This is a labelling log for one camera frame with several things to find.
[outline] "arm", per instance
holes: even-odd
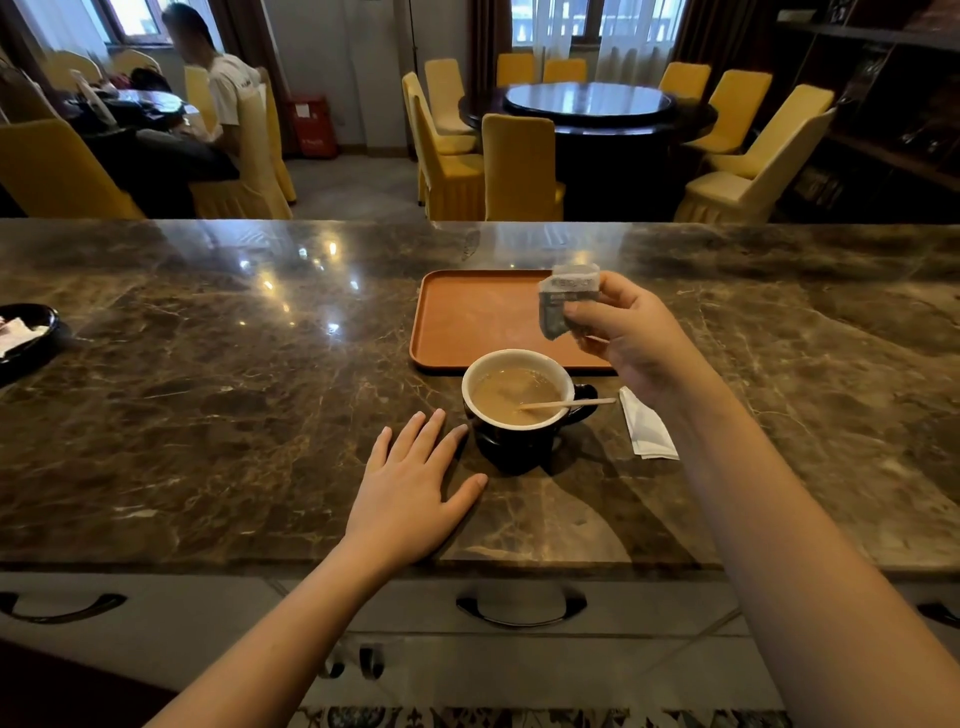
[[[662,417],[787,708],[806,726],[947,726],[960,666],[809,494],[663,303],[604,274],[570,305]]]
[[[392,448],[390,429],[380,433],[343,541],[149,726],[287,724],[357,610],[439,546],[483,491],[487,478],[478,474],[441,501],[441,479],[467,433],[461,425],[434,449],[444,416],[437,410],[424,424],[414,415]]]

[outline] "coffee cup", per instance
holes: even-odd
[[[593,400],[597,391],[591,384],[574,384],[566,369],[549,356],[525,349],[491,352],[469,366],[464,372],[461,393],[477,447],[501,470],[522,472],[549,458],[560,429],[585,420],[596,410],[596,405],[563,407],[532,425],[499,422],[474,404],[472,393],[485,376],[506,369],[527,369],[540,374],[556,387],[560,400]]]

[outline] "napkin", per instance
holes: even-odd
[[[627,417],[627,429],[630,430],[634,455],[639,455],[644,460],[652,457],[680,460],[670,433],[666,431],[666,425],[656,412],[638,400],[626,387],[620,390],[620,402],[623,404],[623,414]]]
[[[46,332],[47,327],[30,329],[19,319],[13,319],[7,323],[0,321],[0,357],[6,356],[9,350],[37,339]]]

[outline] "orange tray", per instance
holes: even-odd
[[[612,371],[583,353],[569,333],[540,332],[537,284],[550,271],[433,271],[423,277],[410,356],[423,369],[465,370],[486,353],[529,349],[567,369]]]

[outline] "wooden stir stick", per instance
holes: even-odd
[[[619,400],[616,397],[605,397],[601,400],[564,400],[564,401],[539,401],[533,404],[519,404],[517,409],[559,409],[561,407],[583,407],[588,404],[617,404]]]

